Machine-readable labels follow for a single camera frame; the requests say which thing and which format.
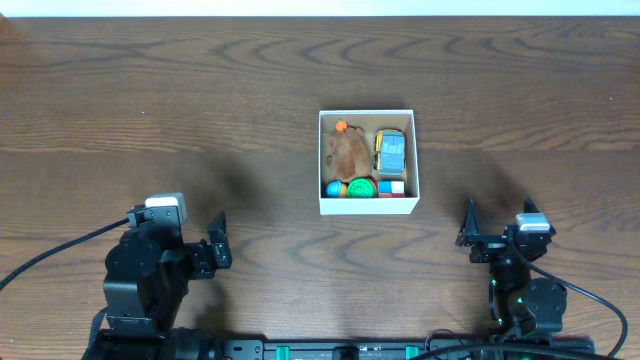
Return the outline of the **multicolour puzzle cube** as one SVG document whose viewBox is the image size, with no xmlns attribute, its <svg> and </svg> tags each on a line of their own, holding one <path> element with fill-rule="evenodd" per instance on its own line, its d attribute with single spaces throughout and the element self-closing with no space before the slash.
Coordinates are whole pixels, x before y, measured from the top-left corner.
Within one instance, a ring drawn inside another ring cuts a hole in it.
<svg viewBox="0 0 640 360">
<path fill-rule="evenodd" d="M 381 180 L 377 182 L 379 198 L 404 198 L 405 182 L 401 180 Z"/>
</svg>

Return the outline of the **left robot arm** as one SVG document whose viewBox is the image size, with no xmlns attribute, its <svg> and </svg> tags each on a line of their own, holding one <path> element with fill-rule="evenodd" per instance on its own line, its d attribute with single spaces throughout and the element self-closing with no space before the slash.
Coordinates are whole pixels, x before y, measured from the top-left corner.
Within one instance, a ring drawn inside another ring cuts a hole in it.
<svg viewBox="0 0 640 360">
<path fill-rule="evenodd" d="M 85 359 L 222 359 L 223 345 L 207 331 L 176 328 L 188 284 L 212 279 L 232 265 L 226 214 L 208 237 L 186 243 L 177 205 L 137 205 L 129 229 L 105 259 L 107 306 L 94 316 Z"/>
</svg>

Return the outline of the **yellow grey toy truck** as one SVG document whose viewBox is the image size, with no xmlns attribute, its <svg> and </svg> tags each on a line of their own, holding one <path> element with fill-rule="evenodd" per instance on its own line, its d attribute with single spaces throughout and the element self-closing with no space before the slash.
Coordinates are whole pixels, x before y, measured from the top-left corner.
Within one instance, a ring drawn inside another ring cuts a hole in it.
<svg viewBox="0 0 640 360">
<path fill-rule="evenodd" d="M 404 133 L 396 129 L 381 129 L 374 142 L 373 168 L 381 175 L 400 176 L 405 169 Z"/>
</svg>

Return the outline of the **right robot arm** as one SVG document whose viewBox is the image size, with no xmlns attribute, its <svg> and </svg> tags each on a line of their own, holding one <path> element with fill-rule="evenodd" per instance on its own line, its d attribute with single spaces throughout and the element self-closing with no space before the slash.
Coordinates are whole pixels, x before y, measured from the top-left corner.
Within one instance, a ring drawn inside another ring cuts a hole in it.
<svg viewBox="0 0 640 360">
<path fill-rule="evenodd" d="M 467 203 L 455 244 L 470 249 L 472 263 L 489 265 L 489 311 L 500 329 L 496 342 L 548 341 L 563 329 L 567 290 L 546 276 L 531 276 L 533 262 L 547 253 L 555 228 L 532 200 L 501 234 L 483 234 L 474 202 Z"/>
</svg>

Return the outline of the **brown plush bear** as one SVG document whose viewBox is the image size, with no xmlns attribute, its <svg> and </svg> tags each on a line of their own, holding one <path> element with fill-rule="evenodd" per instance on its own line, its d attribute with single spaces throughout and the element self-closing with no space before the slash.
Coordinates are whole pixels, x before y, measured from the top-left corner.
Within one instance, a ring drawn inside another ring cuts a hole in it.
<svg viewBox="0 0 640 360">
<path fill-rule="evenodd" d="M 325 163 L 332 180 L 349 183 L 369 177 L 373 170 L 372 155 L 364 130 L 339 119 L 335 133 L 329 138 L 329 155 Z"/>
</svg>

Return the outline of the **orange toy duck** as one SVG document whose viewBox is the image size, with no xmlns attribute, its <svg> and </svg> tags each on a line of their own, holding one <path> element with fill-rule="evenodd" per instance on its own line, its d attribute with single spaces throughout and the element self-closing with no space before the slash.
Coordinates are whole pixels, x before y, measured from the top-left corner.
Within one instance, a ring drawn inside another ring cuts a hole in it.
<svg viewBox="0 0 640 360">
<path fill-rule="evenodd" d="M 348 184 L 339 180 L 332 181 L 327 184 L 325 192 L 328 198 L 347 198 Z"/>
</svg>

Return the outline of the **green ridged ball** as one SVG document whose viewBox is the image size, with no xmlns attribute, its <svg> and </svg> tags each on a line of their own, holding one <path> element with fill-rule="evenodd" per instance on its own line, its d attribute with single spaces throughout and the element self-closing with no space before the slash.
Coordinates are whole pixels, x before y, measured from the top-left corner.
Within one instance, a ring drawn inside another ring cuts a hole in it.
<svg viewBox="0 0 640 360">
<path fill-rule="evenodd" d="M 347 187 L 348 198 L 375 198 L 376 195 L 376 183 L 370 178 L 354 179 Z"/>
</svg>

